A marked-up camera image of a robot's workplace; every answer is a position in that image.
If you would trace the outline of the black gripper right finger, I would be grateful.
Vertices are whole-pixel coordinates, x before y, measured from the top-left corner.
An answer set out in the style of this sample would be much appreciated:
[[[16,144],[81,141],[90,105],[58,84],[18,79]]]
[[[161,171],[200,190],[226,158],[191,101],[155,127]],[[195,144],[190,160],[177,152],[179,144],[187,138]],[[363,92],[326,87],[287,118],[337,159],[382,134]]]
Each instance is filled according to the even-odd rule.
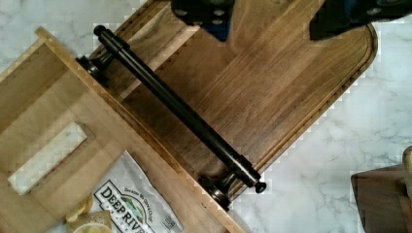
[[[371,22],[392,21],[411,12],[412,0],[326,0],[310,21],[310,39],[330,39]]]

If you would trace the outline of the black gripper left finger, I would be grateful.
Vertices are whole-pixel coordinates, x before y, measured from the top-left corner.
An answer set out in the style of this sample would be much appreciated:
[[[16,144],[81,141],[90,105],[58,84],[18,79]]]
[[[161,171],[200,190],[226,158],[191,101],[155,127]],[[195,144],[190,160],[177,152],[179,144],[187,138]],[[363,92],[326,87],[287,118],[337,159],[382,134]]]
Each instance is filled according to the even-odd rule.
[[[228,38],[235,0],[171,0],[174,15],[186,25],[198,25],[220,42]]]

